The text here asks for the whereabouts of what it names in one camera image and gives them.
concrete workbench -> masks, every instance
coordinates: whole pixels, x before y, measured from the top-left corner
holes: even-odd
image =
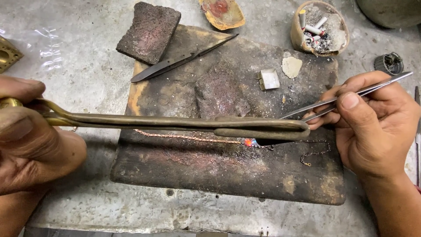
[[[138,0],[5,1],[1,35],[25,57],[5,74],[38,79],[45,98],[79,113],[123,114],[134,60],[117,53]],[[182,13],[182,24],[212,29],[197,0],[146,0]],[[289,31],[304,0],[237,0],[245,26],[228,30],[240,37],[292,48]],[[336,59],[339,80],[373,70],[377,55],[397,52],[415,75],[402,82],[414,93],[419,84],[421,42],[417,27],[379,29],[361,14],[354,0],[330,0],[351,33],[348,49]],[[202,191],[131,186],[109,181],[120,131],[79,128],[88,159],[81,169],[57,182],[29,226],[108,232],[154,233],[181,229],[269,236],[373,236],[373,214],[356,177],[345,171],[347,200],[342,206],[313,205],[219,195]],[[414,148],[407,171],[415,179]]]

cigarette butt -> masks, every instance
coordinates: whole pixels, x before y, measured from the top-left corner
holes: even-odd
[[[308,37],[307,35],[306,35],[306,39],[307,40],[310,40],[310,43],[313,43],[313,42],[315,42],[315,41],[318,41],[319,39],[321,39],[322,37],[320,37],[320,35],[316,35],[316,36],[314,36],[314,37]]]
[[[300,18],[301,30],[304,31],[306,29],[306,10],[301,10],[298,16]]]
[[[327,17],[322,17],[320,21],[314,26],[316,29],[319,29],[326,21],[328,20]]]
[[[311,25],[306,25],[306,30],[307,31],[310,31],[313,34],[320,35],[320,36],[324,36],[325,33],[326,33],[323,30],[319,30],[319,29],[317,29],[317,28],[315,28],[315,27],[313,27]]]

hand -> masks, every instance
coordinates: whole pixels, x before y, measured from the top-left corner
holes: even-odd
[[[0,98],[27,104],[44,90],[40,81],[0,75]],[[77,134],[51,127],[29,108],[0,109],[0,195],[63,177],[85,159],[86,144]]]
[[[320,97],[323,101],[338,96],[337,109],[307,122],[311,130],[335,125],[342,162],[360,178],[402,176],[420,119],[420,107],[397,82],[366,97],[355,93],[387,78],[380,71],[351,77]],[[325,108],[315,108],[305,116]]]

fingernail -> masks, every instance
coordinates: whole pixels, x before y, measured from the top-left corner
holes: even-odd
[[[349,93],[342,99],[342,107],[346,110],[350,110],[360,102],[357,94]]]
[[[15,123],[0,123],[0,142],[7,143],[21,139],[34,128],[32,121],[25,117]]]
[[[22,79],[22,78],[15,78],[15,80],[16,81],[23,82],[23,83],[28,83],[28,84],[31,84],[31,85],[35,85],[35,84],[41,83],[40,81],[37,81],[37,80]]]

chain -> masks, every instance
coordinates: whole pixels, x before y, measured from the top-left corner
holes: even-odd
[[[304,162],[304,158],[309,157],[309,156],[312,156],[312,155],[323,155],[323,154],[326,154],[329,151],[331,151],[330,144],[328,143],[328,141],[325,141],[325,140],[316,140],[316,141],[301,140],[301,141],[296,141],[295,143],[324,143],[328,147],[328,149],[326,151],[322,151],[322,152],[310,152],[310,153],[301,155],[300,161],[301,161],[301,163],[305,164],[306,166],[311,166],[312,164],[311,163]]]
[[[147,132],[143,132],[139,129],[133,129],[135,132],[142,134],[143,136],[147,136],[147,137],[172,137],[172,138],[183,138],[183,139],[189,139],[189,140],[195,140],[195,141],[201,141],[201,142],[211,142],[211,143],[229,143],[229,144],[238,144],[238,145],[245,145],[245,146],[250,146],[250,147],[255,147],[255,148],[267,148],[270,151],[273,151],[274,148],[272,145],[267,145],[267,146],[262,146],[262,145],[258,145],[257,143],[253,143],[251,140],[246,140],[245,142],[238,142],[238,141],[226,141],[226,140],[214,140],[214,139],[204,139],[204,138],[198,138],[198,137],[188,137],[188,136],[181,136],[181,135],[167,135],[167,134],[151,134],[151,133],[147,133]],[[324,143],[327,145],[328,149],[326,151],[322,151],[322,152],[311,152],[311,153],[307,153],[307,154],[303,154],[301,155],[300,161],[301,163],[305,164],[306,166],[311,166],[311,163],[306,163],[304,162],[304,158],[312,156],[312,155],[323,155],[328,153],[329,151],[331,151],[330,145],[327,141],[325,140],[316,140],[316,141],[307,141],[307,140],[300,140],[300,141],[296,141],[295,143]]]
[[[188,136],[181,136],[181,135],[162,135],[162,134],[151,134],[147,132],[143,132],[139,129],[133,129],[135,132],[138,132],[142,134],[143,136],[148,137],[172,137],[172,138],[183,138],[183,139],[189,139],[189,140],[195,140],[195,141],[201,141],[201,142],[211,142],[211,143],[229,143],[229,144],[238,144],[238,145],[245,145],[255,148],[267,148],[270,151],[273,151],[273,146],[262,146],[258,144],[253,144],[252,141],[246,141],[246,142],[238,142],[238,141],[226,141],[226,140],[214,140],[214,139],[204,139],[204,138],[198,138],[198,137],[188,137]]]

